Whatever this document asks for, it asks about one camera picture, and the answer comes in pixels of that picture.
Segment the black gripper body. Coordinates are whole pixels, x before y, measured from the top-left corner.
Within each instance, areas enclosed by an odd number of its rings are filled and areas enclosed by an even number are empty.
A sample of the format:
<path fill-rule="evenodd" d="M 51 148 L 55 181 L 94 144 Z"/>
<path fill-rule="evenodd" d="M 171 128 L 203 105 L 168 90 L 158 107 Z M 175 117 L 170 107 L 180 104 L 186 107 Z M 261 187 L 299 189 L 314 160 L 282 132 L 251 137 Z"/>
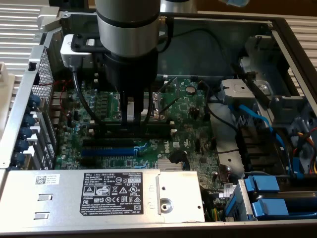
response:
<path fill-rule="evenodd" d="M 144 90 L 157 77 L 158 56 L 156 48 L 136 58 L 125 58 L 105 53 L 106 79 L 118 91 Z"/>

